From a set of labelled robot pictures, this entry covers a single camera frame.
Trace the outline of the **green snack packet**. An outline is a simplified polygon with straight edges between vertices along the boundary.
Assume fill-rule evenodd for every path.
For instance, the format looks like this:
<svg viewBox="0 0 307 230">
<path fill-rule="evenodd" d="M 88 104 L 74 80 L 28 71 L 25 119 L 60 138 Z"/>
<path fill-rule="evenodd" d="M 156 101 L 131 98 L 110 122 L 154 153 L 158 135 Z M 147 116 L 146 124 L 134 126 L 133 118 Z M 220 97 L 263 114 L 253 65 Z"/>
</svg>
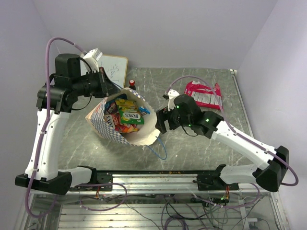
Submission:
<svg viewBox="0 0 307 230">
<path fill-rule="evenodd" d="M 122 124 L 144 125 L 144 118 L 139 109 L 121 107 L 118 109 L 118 112 Z"/>
</svg>

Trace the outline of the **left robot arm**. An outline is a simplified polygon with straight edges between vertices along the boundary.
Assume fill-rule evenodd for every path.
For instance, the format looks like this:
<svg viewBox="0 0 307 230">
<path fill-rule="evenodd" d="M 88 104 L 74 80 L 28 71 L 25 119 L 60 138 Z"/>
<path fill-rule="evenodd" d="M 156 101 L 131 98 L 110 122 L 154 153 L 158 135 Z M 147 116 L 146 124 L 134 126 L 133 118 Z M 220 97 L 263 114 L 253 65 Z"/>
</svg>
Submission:
<svg viewBox="0 0 307 230">
<path fill-rule="evenodd" d="M 119 88 L 98 66 L 94 55 L 58 55 L 55 73 L 47 74 L 45 85 L 37 93 L 33 152 L 25 172 L 15 177 L 15 185 L 56 195 L 65 195 L 75 186 L 95 189 L 98 184 L 95 168 L 78 166 L 59 170 L 60 143 L 73 105 L 80 96 L 104 98 L 118 92 Z"/>
</svg>

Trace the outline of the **orange snack packet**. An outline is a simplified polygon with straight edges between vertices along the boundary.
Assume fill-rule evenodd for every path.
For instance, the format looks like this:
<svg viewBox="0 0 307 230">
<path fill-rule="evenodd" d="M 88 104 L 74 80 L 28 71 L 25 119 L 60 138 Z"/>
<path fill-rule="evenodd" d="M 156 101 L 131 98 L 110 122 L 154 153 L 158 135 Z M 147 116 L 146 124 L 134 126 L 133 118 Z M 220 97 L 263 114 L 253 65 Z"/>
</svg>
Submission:
<svg viewBox="0 0 307 230">
<path fill-rule="evenodd" d="M 135 124 L 122 124 L 120 122 L 119 113 L 109 114 L 104 116 L 105 122 L 119 133 L 137 132 L 139 129 Z"/>
</svg>

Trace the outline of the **red pink snack packet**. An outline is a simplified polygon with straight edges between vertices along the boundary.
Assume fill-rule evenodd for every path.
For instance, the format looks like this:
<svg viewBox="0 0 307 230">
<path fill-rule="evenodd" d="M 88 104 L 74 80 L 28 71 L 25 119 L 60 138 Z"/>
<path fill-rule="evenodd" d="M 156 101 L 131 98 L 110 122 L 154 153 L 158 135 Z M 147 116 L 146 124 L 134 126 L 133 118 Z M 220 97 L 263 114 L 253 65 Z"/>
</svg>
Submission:
<svg viewBox="0 0 307 230">
<path fill-rule="evenodd" d="M 184 94 L 191 96 L 197 106 L 203 108 L 220 110 L 222 106 L 222 95 L 218 83 L 214 86 L 214 95 L 210 87 L 201 84 L 199 81 L 191 81 L 186 85 Z"/>
</svg>

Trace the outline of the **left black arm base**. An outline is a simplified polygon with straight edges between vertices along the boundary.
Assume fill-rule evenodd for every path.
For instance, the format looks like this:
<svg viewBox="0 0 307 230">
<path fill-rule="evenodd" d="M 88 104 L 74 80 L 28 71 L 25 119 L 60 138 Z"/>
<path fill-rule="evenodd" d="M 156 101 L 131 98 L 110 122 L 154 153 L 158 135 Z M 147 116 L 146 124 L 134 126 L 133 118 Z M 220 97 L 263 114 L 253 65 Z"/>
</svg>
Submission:
<svg viewBox="0 0 307 230">
<path fill-rule="evenodd" d="M 75 186 L 69 189 L 70 192 L 89 192 L 89 191 L 103 191 L 109 192 L 112 191 L 113 186 L 110 185 L 113 183 L 113 176 L 109 172 L 98 172 L 97 178 L 88 184 L 107 184 L 105 186 Z"/>
</svg>

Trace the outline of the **blue checkered paper bag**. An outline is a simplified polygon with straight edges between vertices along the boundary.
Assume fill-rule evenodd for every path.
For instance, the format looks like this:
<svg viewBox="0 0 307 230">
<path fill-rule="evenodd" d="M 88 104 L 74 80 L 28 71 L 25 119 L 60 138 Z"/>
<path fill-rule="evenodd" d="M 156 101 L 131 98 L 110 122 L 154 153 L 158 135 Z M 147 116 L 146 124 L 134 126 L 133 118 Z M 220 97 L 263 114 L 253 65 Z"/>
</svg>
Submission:
<svg viewBox="0 0 307 230">
<path fill-rule="evenodd" d="M 146 100 L 131 88 L 116 85 L 117 93 L 105 96 L 85 117 L 96 134 L 115 143 L 150 147 L 159 141 L 160 131 L 155 127 L 157 116 Z"/>
</svg>

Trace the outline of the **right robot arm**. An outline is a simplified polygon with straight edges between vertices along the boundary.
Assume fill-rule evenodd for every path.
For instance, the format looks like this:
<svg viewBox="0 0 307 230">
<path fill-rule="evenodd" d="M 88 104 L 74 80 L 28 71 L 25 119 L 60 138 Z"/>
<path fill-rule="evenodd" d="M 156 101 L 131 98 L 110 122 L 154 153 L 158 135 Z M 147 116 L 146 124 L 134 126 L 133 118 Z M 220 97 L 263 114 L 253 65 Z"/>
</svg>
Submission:
<svg viewBox="0 0 307 230">
<path fill-rule="evenodd" d="M 210 175 L 198 175 L 199 189 L 224 189 L 238 183 L 257 184 L 269 192 L 277 192 L 288 170 L 289 150 L 280 146 L 269 146 L 228 125 L 225 119 L 213 111 L 203 112 L 191 96 L 168 95 L 168 106 L 156 112 L 155 127 L 165 133 L 169 124 L 171 130 L 178 127 L 190 128 L 196 136 L 204 136 L 221 142 L 252 164 L 241 166 L 219 165 Z"/>
</svg>

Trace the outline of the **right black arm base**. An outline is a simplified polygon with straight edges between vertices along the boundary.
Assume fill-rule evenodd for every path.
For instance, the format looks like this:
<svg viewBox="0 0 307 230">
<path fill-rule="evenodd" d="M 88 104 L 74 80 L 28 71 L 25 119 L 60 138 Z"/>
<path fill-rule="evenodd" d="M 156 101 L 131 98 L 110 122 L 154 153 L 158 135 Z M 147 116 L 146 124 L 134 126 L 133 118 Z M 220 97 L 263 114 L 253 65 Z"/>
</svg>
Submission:
<svg viewBox="0 0 307 230">
<path fill-rule="evenodd" d="M 199 191 L 230 191 L 239 189 L 238 183 L 226 184 L 219 176 L 206 172 L 198 174 L 196 179 L 192 181 L 198 186 Z"/>
</svg>

